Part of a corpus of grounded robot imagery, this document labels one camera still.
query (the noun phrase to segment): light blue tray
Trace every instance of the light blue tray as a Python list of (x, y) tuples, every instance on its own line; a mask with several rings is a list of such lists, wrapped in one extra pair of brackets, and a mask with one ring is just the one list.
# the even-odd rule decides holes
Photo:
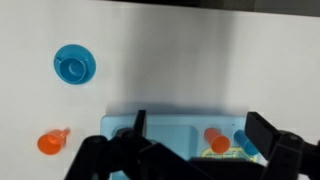
[[(115, 132), (123, 127), (132, 127), (136, 115), (104, 116), (101, 120), (101, 135), (111, 139)], [(160, 142), (188, 160), (200, 157), (208, 151), (209, 145), (204, 139), (204, 131), (213, 127), (230, 140), (231, 147), (239, 147), (234, 142), (234, 133), (245, 126), (244, 117), (210, 115), (147, 115), (146, 138)], [(112, 175), (113, 180), (125, 179), (122, 173)]]

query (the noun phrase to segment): orange object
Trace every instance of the orange object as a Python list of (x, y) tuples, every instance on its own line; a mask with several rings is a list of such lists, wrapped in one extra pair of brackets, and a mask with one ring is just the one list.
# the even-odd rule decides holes
[(41, 152), (47, 155), (54, 155), (58, 153), (66, 143), (66, 136), (70, 130), (52, 130), (42, 135), (38, 139), (38, 148)]
[(230, 147), (229, 139), (214, 128), (206, 129), (204, 137), (215, 153), (223, 154), (228, 151)]

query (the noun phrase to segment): white surface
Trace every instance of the white surface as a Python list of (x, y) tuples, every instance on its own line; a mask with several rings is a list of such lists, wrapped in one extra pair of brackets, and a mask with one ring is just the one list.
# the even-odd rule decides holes
[[(6, 1), (0, 6), (0, 174), (63, 179), (105, 114), (261, 112), (320, 139), (320, 19), (101, 1)], [(55, 52), (79, 43), (95, 77), (63, 83)], [(71, 128), (60, 154), (37, 138)]]

